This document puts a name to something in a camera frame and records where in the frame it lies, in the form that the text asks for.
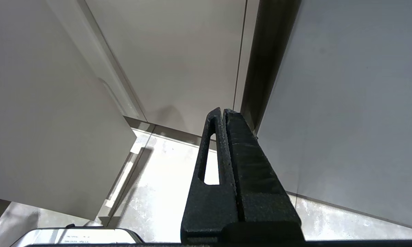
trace concrete floor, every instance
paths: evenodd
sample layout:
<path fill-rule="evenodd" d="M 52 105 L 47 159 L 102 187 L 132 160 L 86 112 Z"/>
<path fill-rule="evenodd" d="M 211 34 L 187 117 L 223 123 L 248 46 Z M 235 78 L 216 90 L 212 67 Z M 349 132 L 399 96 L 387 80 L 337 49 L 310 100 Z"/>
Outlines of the concrete floor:
<path fill-rule="evenodd" d="M 198 146 L 165 136 L 133 130 L 137 136 L 131 152 L 142 160 L 136 181 L 110 227 L 135 231 L 145 242 L 180 242 L 180 223 L 192 178 Z M 141 149 L 148 155 L 140 154 Z M 217 153 L 209 151 L 205 182 L 218 183 Z M 412 229 L 369 216 L 290 196 L 302 220 L 306 240 L 412 239 Z M 93 221 L 19 203 L 11 203 L 0 218 L 0 247 L 9 247 L 31 229 L 68 224 L 102 225 L 113 202 L 106 200 Z"/>

